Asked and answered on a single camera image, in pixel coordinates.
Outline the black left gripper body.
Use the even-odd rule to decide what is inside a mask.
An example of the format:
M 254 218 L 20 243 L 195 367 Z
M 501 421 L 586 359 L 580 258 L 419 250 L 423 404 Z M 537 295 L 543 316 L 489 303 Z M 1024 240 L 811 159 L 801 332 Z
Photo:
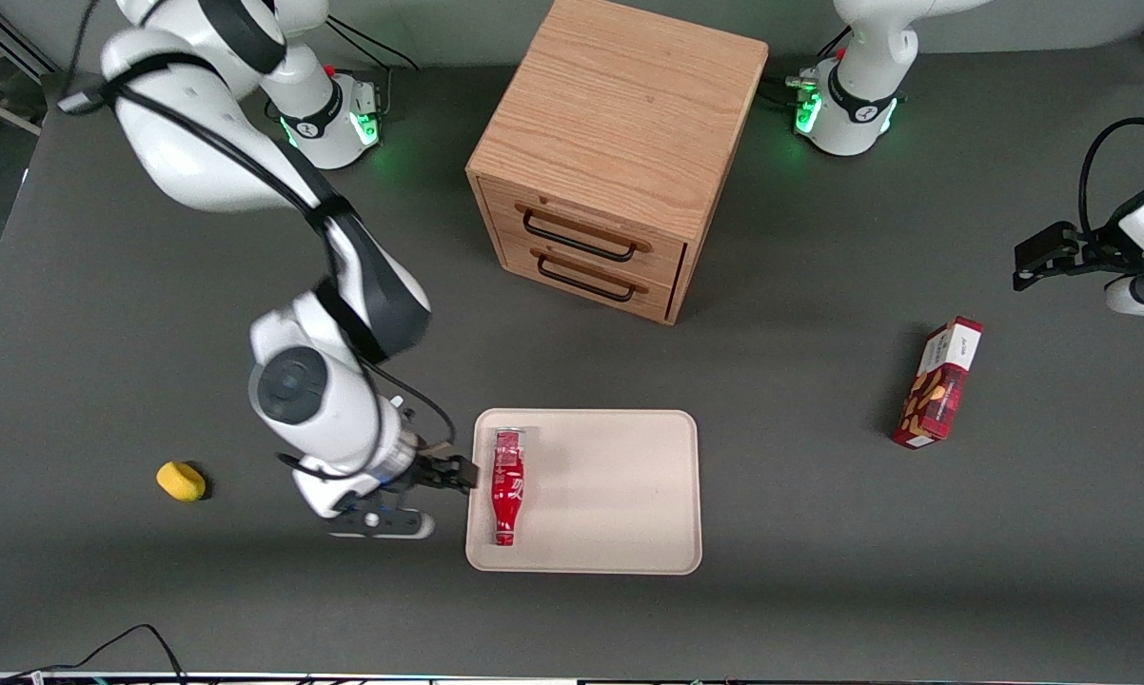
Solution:
M 1072 276 L 1097 272 L 1117 276 L 1144 273 L 1144 250 L 1117 223 L 1096 229 L 1073 226 L 1073 234 L 1077 255 L 1073 256 Z

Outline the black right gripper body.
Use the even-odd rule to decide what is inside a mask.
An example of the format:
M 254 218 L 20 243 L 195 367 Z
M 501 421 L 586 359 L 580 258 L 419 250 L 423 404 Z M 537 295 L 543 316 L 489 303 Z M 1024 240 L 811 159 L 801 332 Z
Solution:
M 432 454 L 419 454 L 402 476 L 395 479 L 395 494 L 403 496 L 418 487 L 454 489 L 454 460 Z

